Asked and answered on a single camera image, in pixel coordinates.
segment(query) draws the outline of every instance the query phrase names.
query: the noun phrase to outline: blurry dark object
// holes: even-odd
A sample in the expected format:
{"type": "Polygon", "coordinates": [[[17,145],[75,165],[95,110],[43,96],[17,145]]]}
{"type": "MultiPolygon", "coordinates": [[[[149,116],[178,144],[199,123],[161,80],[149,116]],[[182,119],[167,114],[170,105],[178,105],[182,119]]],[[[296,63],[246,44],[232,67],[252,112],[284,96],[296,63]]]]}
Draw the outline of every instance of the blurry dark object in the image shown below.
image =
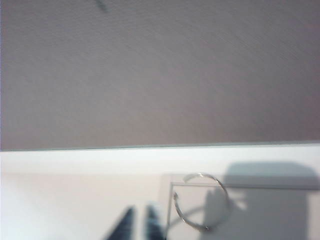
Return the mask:
{"type": "Polygon", "coordinates": [[[157,211],[152,205],[147,206],[145,228],[147,240],[164,240],[157,211]]]}
{"type": "Polygon", "coordinates": [[[132,239],[132,228],[135,212],[133,207],[129,208],[122,220],[116,226],[113,233],[106,240],[130,240],[132,239]]]}
{"type": "MultiPolygon", "coordinates": [[[[105,240],[131,240],[134,217],[134,208],[131,207],[128,209],[122,220],[115,227],[111,235],[105,240]]],[[[157,212],[155,208],[151,205],[147,207],[145,232],[145,239],[147,240],[164,240],[157,212]]]]}

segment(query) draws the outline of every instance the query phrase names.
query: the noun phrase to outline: dark mark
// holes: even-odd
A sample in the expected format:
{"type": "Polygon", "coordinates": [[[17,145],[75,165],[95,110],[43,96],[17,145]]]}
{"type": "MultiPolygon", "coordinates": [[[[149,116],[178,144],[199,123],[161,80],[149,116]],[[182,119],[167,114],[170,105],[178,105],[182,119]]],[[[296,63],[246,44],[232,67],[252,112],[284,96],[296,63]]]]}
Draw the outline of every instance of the dark mark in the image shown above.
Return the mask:
{"type": "Polygon", "coordinates": [[[104,0],[95,0],[95,3],[102,12],[104,12],[105,14],[108,12],[108,8],[104,3],[104,0]]]}

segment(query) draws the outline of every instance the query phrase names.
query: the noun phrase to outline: metal ring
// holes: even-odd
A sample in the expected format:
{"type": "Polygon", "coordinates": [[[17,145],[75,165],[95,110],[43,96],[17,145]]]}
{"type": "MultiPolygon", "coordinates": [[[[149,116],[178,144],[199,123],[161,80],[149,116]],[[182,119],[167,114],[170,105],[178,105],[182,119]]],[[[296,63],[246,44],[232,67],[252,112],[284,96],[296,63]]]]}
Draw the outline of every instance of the metal ring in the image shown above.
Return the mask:
{"type": "Polygon", "coordinates": [[[185,183],[187,183],[189,180],[193,179],[193,178],[197,178],[197,177],[202,177],[202,178],[209,178],[214,180],[222,189],[225,195],[225,201],[226,201],[226,207],[227,207],[227,213],[225,215],[223,215],[217,222],[215,222],[213,225],[208,226],[208,225],[201,225],[195,222],[190,221],[189,219],[187,219],[184,214],[182,213],[179,204],[178,204],[178,194],[176,192],[173,193],[173,200],[174,200],[174,206],[175,206],[175,210],[176,213],[179,215],[179,217],[181,218],[181,220],[183,222],[185,222],[186,224],[190,225],[191,227],[197,229],[200,232],[210,232],[212,231],[215,227],[217,227],[219,224],[221,224],[222,222],[224,222],[227,217],[229,216],[230,213],[230,199],[229,199],[229,195],[227,192],[227,189],[225,188],[225,186],[214,176],[210,175],[210,174],[206,174],[206,173],[194,173],[194,174],[189,174],[187,176],[185,176],[183,178],[183,181],[185,183]]]}

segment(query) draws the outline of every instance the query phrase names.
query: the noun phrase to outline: gray wall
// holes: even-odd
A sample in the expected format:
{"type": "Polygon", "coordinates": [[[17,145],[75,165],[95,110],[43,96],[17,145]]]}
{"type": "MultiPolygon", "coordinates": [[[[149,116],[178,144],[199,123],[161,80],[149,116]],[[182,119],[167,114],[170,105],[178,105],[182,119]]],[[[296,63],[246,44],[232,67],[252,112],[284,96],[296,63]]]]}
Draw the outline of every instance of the gray wall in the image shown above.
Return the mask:
{"type": "Polygon", "coordinates": [[[1,149],[320,140],[319,12],[3,0],[1,149]]]}

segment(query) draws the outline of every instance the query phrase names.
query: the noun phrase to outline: silver ring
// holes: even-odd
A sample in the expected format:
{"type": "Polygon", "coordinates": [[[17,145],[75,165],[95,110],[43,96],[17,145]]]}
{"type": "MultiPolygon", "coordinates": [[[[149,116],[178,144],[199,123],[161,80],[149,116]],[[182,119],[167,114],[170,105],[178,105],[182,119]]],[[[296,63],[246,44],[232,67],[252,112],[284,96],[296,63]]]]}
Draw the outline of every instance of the silver ring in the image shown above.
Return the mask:
{"type": "Polygon", "coordinates": [[[174,206],[175,206],[175,210],[176,213],[179,215],[179,217],[181,218],[181,220],[183,222],[185,222],[186,224],[190,225],[191,227],[197,229],[200,232],[210,232],[212,231],[214,228],[216,228],[218,225],[220,225],[222,222],[224,222],[227,217],[229,216],[230,213],[230,199],[229,199],[229,195],[227,192],[227,189],[225,188],[225,186],[214,176],[210,175],[210,174],[206,174],[206,173],[194,173],[194,174],[189,174],[187,176],[185,176],[183,178],[183,181],[185,183],[187,183],[189,180],[193,179],[193,178],[197,178],[197,177],[202,177],[202,178],[209,178],[214,180],[222,189],[225,195],[225,201],[226,201],[226,207],[227,207],[227,213],[225,215],[223,215],[220,219],[218,219],[214,224],[208,226],[208,225],[201,225],[198,223],[195,223],[193,221],[190,221],[189,219],[187,219],[184,214],[182,213],[179,204],[178,204],[178,194],[177,192],[173,193],[173,200],[174,200],[174,206]]]}

